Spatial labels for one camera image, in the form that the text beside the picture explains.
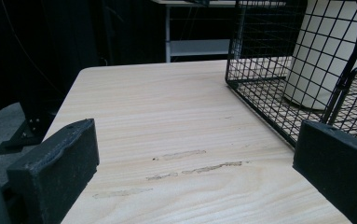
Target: white cylinder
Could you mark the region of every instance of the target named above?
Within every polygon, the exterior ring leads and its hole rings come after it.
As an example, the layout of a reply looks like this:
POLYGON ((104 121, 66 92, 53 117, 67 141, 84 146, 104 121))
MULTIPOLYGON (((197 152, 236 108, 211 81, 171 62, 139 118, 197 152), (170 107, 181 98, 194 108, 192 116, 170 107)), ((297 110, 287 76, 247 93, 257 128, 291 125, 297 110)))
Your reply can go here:
POLYGON ((309 0, 286 78, 285 99, 307 108, 325 109, 346 65, 341 59, 347 60, 354 49, 353 44, 339 39, 344 36, 344 40, 356 41, 357 23, 350 25, 352 19, 357 20, 357 16, 353 18, 356 10, 354 1, 309 0), (338 13, 346 21, 329 19, 338 13))

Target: scratch mark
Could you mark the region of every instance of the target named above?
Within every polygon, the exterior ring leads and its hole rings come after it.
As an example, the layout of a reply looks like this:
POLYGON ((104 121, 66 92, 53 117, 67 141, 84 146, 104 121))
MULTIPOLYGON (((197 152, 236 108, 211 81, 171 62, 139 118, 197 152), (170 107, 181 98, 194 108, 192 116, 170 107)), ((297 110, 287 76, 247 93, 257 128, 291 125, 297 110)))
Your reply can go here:
POLYGON ((163 159, 166 161, 177 160, 177 159, 181 159, 183 157, 189 157, 189 156, 193 156, 193 155, 197 155, 197 154, 204 154, 204 153, 206 153, 205 150, 179 152, 179 153, 164 155, 163 159))
POLYGON ((190 174, 193 174, 195 172, 200 174, 200 173, 203 173, 203 172, 209 172, 209 171, 212 171, 212 170, 216 170, 216 169, 222 168, 223 166, 241 166, 241 165, 242 165, 241 161, 225 162, 223 164, 219 164, 219 165, 216 165, 216 166, 207 166, 207 167, 195 169, 195 170, 192 170, 192 171, 183 171, 182 173, 184 175, 190 175, 190 174))
POLYGON ((101 198, 111 198, 111 197, 116 197, 116 196, 129 196, 132 194, 139 194, 139 193, 147 192, 149 190, 153 190, 153 189, 126 189, 126 190, 94 194, 93 198, 101 199, 101 198))
POLYGON ((167 175, 154 175, 152 177, 147 177, 147 180, 160 180, 166 177, 170 177, 170 176, 178 176, 178 173, 169 173, 167 175))

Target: table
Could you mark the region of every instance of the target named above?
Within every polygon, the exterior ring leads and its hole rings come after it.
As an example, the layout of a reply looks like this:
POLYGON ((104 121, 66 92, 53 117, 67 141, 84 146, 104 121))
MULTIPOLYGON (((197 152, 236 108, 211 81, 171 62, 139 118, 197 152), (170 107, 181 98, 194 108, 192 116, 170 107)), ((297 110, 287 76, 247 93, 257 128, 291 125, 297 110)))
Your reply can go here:
POLYGON ((349 223, 227 86, 226 67, 82 70, 46 137, 94 118, 101 163, 63 223, 349 223))
MULTIPOLYGON (((228 54, 229 39, 208 40, 171 40, 170 11, 172 7, 199 7, 186 1, 151 0, 166 6, 166 63, 171 62, 172 56, 228 54)), ((211 1, 210 7, 234 7, 236 1, 211 1)))

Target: paper towel roll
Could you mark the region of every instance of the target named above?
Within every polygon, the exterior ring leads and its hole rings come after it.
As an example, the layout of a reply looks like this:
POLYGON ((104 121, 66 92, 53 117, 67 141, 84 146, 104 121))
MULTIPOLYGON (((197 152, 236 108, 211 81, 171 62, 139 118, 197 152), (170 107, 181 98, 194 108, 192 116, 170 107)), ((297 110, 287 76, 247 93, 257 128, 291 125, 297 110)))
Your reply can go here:
POLYGON ((309 0, 286 78, 284 97, 287 100, 307 108, 325 109, 346 66, 341 59, 347 60, 354 49, 353 44, 339 39, 344 36, 345 40, 356 41, 357 23, 350 25, 356 10, 353 1, 309 0), (338 13, 339 18, 347 21, 328 19, 337 17, 338 13))

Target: black wire basket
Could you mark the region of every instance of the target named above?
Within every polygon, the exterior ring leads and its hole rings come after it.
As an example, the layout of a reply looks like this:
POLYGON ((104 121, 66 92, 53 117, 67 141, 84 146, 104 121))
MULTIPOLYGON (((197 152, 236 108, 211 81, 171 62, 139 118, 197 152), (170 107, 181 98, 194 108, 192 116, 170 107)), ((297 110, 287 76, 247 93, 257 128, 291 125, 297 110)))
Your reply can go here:
POLYGON ((304 119, 357 137, 357 0, 236 1, 226 82, 293 147, 304 119))

